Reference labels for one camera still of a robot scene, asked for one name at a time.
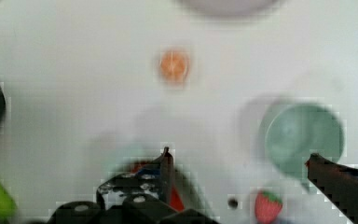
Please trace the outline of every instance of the strawberry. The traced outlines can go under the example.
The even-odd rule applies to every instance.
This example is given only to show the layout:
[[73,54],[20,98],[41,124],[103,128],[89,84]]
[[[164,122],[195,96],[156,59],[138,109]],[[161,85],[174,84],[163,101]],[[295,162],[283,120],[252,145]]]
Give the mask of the strawberry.
[[282,211],[282,200],[274,193],[260,190],[255,198],[255,217],[261,224],[270,224]]

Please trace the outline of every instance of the green cup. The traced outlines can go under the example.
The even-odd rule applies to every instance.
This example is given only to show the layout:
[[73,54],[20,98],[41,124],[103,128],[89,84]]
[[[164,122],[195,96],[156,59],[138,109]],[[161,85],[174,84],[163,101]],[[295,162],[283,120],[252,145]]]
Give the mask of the green cup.
[[284,174],[309,186],[305,162],[317,152],[337,162],[344,134],[339,120],[314,103],[281,101],[272,105],[261,124],[266,157]]

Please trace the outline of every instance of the red object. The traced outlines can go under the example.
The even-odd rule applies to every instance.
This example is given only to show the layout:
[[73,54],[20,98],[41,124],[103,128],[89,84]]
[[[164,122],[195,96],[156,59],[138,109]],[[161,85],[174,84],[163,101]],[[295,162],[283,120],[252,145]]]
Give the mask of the red object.
[[[134,167],[131,168],[131,172],[138,172],[146,164],[148,164],[147,161],[140,161],[135,163]],[[182,199],[180,198],[179,193],[175,187],[172,188],[170,207],[178,212],[182,212],[183,210],[185,210],[185,206],[183,205]]]
[[272,223],[282,211],[282,201],[274,193],[259,191],[255,199],[255,217],[261,224]]

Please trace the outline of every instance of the white table surface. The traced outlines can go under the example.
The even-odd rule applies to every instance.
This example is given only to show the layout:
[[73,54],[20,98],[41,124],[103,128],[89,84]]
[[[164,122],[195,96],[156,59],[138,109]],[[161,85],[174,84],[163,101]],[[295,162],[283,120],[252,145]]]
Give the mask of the white table surface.
[[[172,90],[156,59],[178,45],[193,66]],[[93,201],[109,171],[167,143],[216,219],[254,223],[256,188],[283,178],[255,146],[282,94],[330,106],[345,126],[339,162],[358,167],[358,1],[287,0],[220,21],[174,0],[1,0],[0,82],[0,179],[20,208],[15,222]],[[240,209],[227,208],[232,195]],[[323,195],[293,193],[282,215],[348,221]]]

